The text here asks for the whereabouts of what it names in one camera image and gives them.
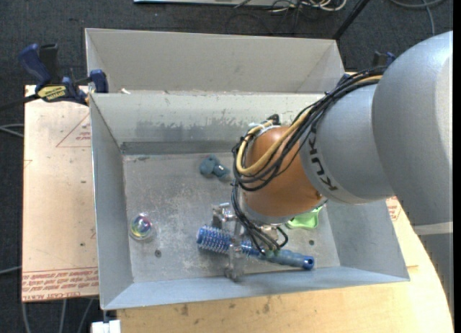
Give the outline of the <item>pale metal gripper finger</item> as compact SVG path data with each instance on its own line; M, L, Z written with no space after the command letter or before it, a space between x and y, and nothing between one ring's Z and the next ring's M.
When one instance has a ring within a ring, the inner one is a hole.
M245 254L241 243L237 238L231 240L228 248L228 263L224 269L224 275L234 282L239 281L244 275Z
M212 206L212 227L231 231L235 222L236 215L231 203L220 203Z

